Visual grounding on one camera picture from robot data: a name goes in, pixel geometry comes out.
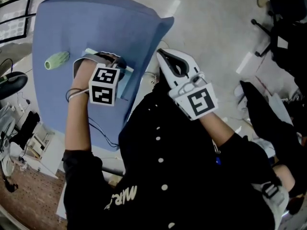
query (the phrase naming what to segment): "black chair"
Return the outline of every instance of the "black chair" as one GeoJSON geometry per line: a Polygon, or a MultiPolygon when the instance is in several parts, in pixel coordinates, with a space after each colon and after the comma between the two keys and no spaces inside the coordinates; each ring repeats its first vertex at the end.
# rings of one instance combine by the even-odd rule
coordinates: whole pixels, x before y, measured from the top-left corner
{"type": "Polygon", "coordinates": [[[289,21],[300,21],[307,16],[305,0],[270,0],[274,14],[289,21]]]}
{"type": "Polygon", "coordinates": [[[277,65],[290,73],[300,88],[303,95],[307,94],[307,76],[306,52],[307,52],[307,23],[290,22],[286,19],[277,21],[273,16],[274,26],[271,31],[264,28],[256,20],[252,24],[261,28],[271,38],[269,46],[262,52],[256,52],[255,55],[263,57],[270,50],[272,59],[277,65]],[[282,38],[288,43],[287,48],[278,47],[278,38],[282,38]]]}

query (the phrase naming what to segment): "white strap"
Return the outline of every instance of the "white strap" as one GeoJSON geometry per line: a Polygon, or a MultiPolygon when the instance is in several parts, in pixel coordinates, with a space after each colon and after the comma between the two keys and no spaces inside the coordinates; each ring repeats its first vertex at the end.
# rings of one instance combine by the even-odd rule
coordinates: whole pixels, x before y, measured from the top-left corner
{"type": "Polygon", "coordinates": [[[289,194],[287,190],[282,186],[275,186],[272,184],[267,190],[265,191],[266,195],[274,195],[272,197],[267,197],[263,193],[263,187],[266,184],[272,184],[271,182],[266,182],[263,184],[251,184],[255,190],[262,192],[262,197],[264,202],[270,208],[275,221],[275,230],[279,228],[279,225],[282,221],[283,213],[288,205],[289,202],[289,194]]]}
{"type": "Polygon", "coordinates": [[[71,95],[71,96],[69,97],[68,101],[70,101],[73,97],[75,97],[75,96],[77,96],[77,95],[79,95],[79,94],[83,94],[83,93],[85,93],[85,92],[87,92],[87,91],[89,91],[89,89],[83,90],[83,91],[81,91],[81,92],[77,92],[77,93],[71,95]]]}

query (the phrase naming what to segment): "wire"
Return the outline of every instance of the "wire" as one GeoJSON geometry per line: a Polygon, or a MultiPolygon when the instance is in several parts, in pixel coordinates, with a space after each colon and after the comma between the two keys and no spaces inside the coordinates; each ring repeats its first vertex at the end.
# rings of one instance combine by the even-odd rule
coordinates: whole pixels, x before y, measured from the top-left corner
{"type": "Polygon", "coordinates": [[[14,63],[13,63],[13,60],[12,60],[11,58],[5,59],[5,60],[0,64],[0,67],[1,67],[1,66],[3,65],[3,63],[6,62],[7,60],[10,60],[11,63],[12,63],[12,65],[11,65],[11,72],[12,72],[12,71],[13,71],[13,65],[14,65],[14,63]]]}
{"type": "Polygon", "coordinates": [[[111,147],[113,147],[113,148],[118,147],[118,145],[113,145],[114,143],[110,142],[109,139],[108,139],[108,137],[107,137],[100,129],[98,129],[97,127],[95,127],[94,125],[92,125],[90,122],[89,122],[89,125],[92,126],[92,127],[95,128],[95,129],[97,129],[97,130],[104,136],[104,138],[106,139],[107,143],[108,143],[111,147]]]}
{"type": "Polygon", "coordinates": [[[77,96],[77,95],[79,95],[79,94],[83,94],[83,93],[85,93],[85,92],[87,92],[87,91],[89,91],[89,89],[87,89],[87,90],[82,90],[82,91],[80,91],[80,92],[71,94],[71,95],[68,97],[68,101],[70,101],[73,97],[75,97],[75,96],[77,96]]]}
{"type": "Polygon", "coordinates": [[[30,70],[26,71],[25,74],[27,74],[29,71],[32,71],[32,70],[33,70],[33,68],[31,68],[30,70]]]}
{"type": "Polygon", "coordinates": [[[71,94],[71,95],[69,95],[69,96],[67,97],[67,94],[68,94],[70,91],[72,91],[72,90],[79,90],[79,91],[82,91],[82,89],[77,89],[77,88],[72,88],[72,89],[68,90],[68,91],[66,92],[66,94],[65,94],[65,98],[66,98],[66,101],[67,101],[67,102],[69,102],[69,97],[70,97],[71,95],[77,93],[77,92],[74,92],[73,94],[71,94]]]}
{"type": "Polygon", "coordinates": [[[89,124],[90,124],[90,126],[92,126],[92,127],[94,127],[95,129],[97,129],[98,131],[100,131],[100,133],[106,138],[106,141],[109,143],[109,145],[111,146],[111,147],[118,147],[118,144],[116,144],[116,143],[113,143],[112,141],[110,141],[110,139],[106,136],[106,134],[104,133],[104,131],[102,130],[102,128],[100,127],[100,125],[98,124],[98,123],[96,123],[92,118],[90,118],[90,117],[88,117],[88,119],[90,119],[91,121],[93,121],[97,126],[98,126],[98,128],[97,127],[95,127],[94,125],[92,125],[90,122],[89,122],[89,124]]]}
{"type": "Polygon", "coordinates": [[[25,101],[27,101],[27,99],[24,98],[24,92],[17,92],[17,105],[19,105],[19,98],[18,98],[18,94],[21,93],[21,98],[23,98],[25,101]]]}
{"type": "Polygon", "coordinates": [[[25,153],[27,152],[27,149],[28,149],[28,143],[29,143],[29,141],[26,143],[26,148],[25,148],[25,150],[24,150],[24,154],[23,154],[23,156],[21,157],[21,158],[23,158],[24,157],[24,155],[25,155],[25,153]]]}
{"type": "MultiPolygon", "coordinates": [[[[85,93],[85,92],[87,92],[87,91],[88,91],[88,89],[87,89],[87,90],[81,90],[81,89],[78,89],[78,88],[72,88],[72,89],[68,90],[68,91],[66,92],[66,94],[65,94],[66,101],[69,102],[69,100],[70,100],[71,98],[73,98],[74,96],[76,96],[76,95],[78,95],[78,94],[81,94],[81,93],[85,93]],[[72,94],[70,94],[69,96],[67,96],[68,93],[69,93],[70,91],[72,91],[72,90],[77,90],[77,91],[74,92],[74,93],[72,93],[72,94]]],[[[95,122],[92,118],[90,118],[90,117],[88,117],[88,119],[89,119],[89,120],[92,120],[92,121],[98,126],[98,127],[96,127],[96,126],[92,125],[90,122],[88,122],[90,126],[92,126],[93,128],[97,129],[97,130],[104,136],[104,138],[106,139],[107,143],[108,143],[111,147],[113,147],[113,148],[118,147],[118,144],[113,143],[112,141],[110,141],[110,139],[106,136],[106,134],[104,133],[104,131],[102,130],[102,128],[100,127],[100,125],[99,125],[98,123],[96,123],[96,122],[95,122]]]]}
{"type": "Polygon", "coordinates": [[[28,109],[28,107],[29,107],[29,104],[28,104],[27,108],[25,109],[24,113],[23,113],[23,114],[21,115],[21,117],[18,119],[18,122],[16,123],[16,125],[19,123],[20,119],[24,116],[24,114],[25,114],[26,110],[28,109]]]}

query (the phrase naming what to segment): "table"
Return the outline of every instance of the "table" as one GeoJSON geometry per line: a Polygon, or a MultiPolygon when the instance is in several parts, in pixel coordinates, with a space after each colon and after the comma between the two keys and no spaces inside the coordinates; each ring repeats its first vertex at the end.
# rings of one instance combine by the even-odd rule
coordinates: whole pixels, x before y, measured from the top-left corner
{"type": "MultiPolygon", "coordinates": [[[[113,52],[124,57],[134,69],[114,107],[90,104],[89,116],[118,143],[127,121],[140,80],[162,37],[174,18],[161,19],[154,10],[132,0],[46,0],[37,10],[33,38],[33,75],[35,92],[43,122],[65,133],[67,102],[65,93],[72,83],[72,63],[86,48],[113,52]],[[46,70],[51,55],[69,51],[63,66],[46,70]]],[[[116,150],[91,127],[92,145],[116,150]]]]}

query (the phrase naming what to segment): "wrist strap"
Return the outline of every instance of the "wrist strap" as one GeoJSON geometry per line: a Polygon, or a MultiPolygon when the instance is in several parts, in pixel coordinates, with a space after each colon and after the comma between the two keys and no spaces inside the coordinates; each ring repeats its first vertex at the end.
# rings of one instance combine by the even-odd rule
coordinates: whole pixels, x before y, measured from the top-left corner
{"type": "Polygon", "coordinates": [[[68,90],[68,91],[66,92],[66,101],[69,102],[73,97],[75,97],[75,96],[77,96],[77,95],[80,95],[80,94],[83,94],[83,93],[88,94],[88,91],[89,91],[89,89],[86,89],[86,90],[81,90],[81,89],[76,89],[76,88],[70,89],[70,90],[68,90]],[[67,94],[68,94],[70,91],[74,91],[74,90],[76,90],[76,92],[74,92],[74,93],[72,93],[72,94],[70,94],[70,95],[67,96],[67,94]]]}

